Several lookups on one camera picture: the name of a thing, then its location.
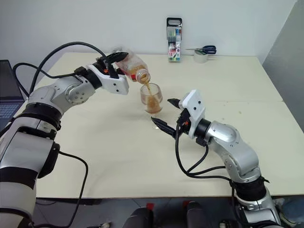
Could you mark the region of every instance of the laptop keyboard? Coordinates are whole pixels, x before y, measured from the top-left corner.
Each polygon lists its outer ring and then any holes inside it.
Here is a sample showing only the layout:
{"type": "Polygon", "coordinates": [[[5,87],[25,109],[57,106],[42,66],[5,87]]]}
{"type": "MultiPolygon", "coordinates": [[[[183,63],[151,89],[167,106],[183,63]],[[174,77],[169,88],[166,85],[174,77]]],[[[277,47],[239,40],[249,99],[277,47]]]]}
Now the laptop keyboard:
{"type": "Polygon", "coordinates": [[[0,119],[10,119],[18,107],[18,104],[0,104],[0,119]]]}

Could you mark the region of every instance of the laptop screen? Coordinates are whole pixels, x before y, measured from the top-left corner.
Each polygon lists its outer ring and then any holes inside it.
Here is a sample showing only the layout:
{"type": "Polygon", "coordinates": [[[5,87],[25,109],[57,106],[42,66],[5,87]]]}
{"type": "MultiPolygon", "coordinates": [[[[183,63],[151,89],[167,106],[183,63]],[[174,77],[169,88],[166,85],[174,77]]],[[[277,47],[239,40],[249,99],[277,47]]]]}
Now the laptop screen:
{"type": "Polygon", "coordinates": [[[24,101],[7,60],[0,60],[0,101],[24,101]]]}

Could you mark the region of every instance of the beige tabletop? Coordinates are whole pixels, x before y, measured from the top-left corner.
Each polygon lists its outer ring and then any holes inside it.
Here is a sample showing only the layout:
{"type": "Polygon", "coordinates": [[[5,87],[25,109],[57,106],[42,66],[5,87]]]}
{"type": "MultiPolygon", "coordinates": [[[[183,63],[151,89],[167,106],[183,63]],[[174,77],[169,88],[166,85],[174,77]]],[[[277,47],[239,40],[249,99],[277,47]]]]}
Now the beige tabletop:
{"type": "MultiPolygon", "coordinates": [[[[98,54],[66,53],[49,73],[70,73],[96,57],[98,54]]],[[[256,57],[211,57],[205,64],[195,63],[190,56],[183,56],[178,64],[168,63],[166,55],[140,57],[148,65],[151,82],[163,93],[163,110],[156,117],[175,127],[180,110],[166,100],[198,89],[207,107],[206,119],[235,126],[257,152],[272,195],[304,194],[304,134],[256,57]]],[[[44,77],[38,86],[52,82],[44,77]]],[[[61,151],[79,156],[89,165],[83,197],[229,196],[227,181],[197,180],[181,172],[174,139],[157,129],[144,111],[141,85],[131,81],[129,85],[128,95],[98,89],[62,118],[56,143],[61,151]]],[[[195,141],[181,137],[185,167],[203,153],[204,148],[195,141]]],[[[195,170],[222,164],[210,151],[195,170]]],[[[82,163],[60,155],[53,172],[38,180],[37,197],[78,197],[84,172],[82,163]]],[[[211,174],[227,176],[225,170],[211,174]]]]}

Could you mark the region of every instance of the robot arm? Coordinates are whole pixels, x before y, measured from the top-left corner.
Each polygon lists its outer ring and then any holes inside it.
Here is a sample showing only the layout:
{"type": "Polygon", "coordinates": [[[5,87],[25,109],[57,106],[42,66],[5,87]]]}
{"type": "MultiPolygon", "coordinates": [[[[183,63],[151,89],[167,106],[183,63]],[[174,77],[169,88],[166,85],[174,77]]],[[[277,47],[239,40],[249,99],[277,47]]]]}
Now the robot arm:
{"type": "MultiPolygon", "coordinates": [[[[127,53],[115,53],[112,62],[127,53]]],[[[119,70],[109,74],[102,59],[75,70],[76,76],[57,79],[30,94],[25,110],[16,117],[0,142],[0,227],[31,227],[36,181],[54,168],[60,146],[54,139],[60,119],[71,107],[88,100],[98,88],[128,94],[119,70]]]]}
{"type": "MultiPolygon", "coordinates": [[[[231,178],[230,184],[236,190],[236,198],[242,207],[246,223],[270,220],[280,224],[277,211],[272,203],[265,179],[261,176],[255,151],[240,137],[233,126],[204,119],[205,106],[197,90],[192,90],[183,99],[168,100],[182,110],[177,123],[182,133],[199,145],[208,145],[217,153],[231,178]]],[[[164,132],[175,137],[176,131],[164,121],[152,118],[164,132]]]]}

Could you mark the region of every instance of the scissors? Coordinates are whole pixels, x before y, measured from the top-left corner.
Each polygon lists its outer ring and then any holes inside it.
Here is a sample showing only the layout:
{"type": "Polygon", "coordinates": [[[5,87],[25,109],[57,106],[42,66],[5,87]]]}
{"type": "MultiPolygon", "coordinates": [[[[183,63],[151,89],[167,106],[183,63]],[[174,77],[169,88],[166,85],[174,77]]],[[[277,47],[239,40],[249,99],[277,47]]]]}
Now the scissors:
{"type": "Polygon", "coordinates": [[[203,55],[205,55],[205,54],[214,55],[217,52],[217,47],[214,45],[207,45],[207,46],[203,46],[201,48],[188,48],[186,50],[198,51],[203,55]]]}

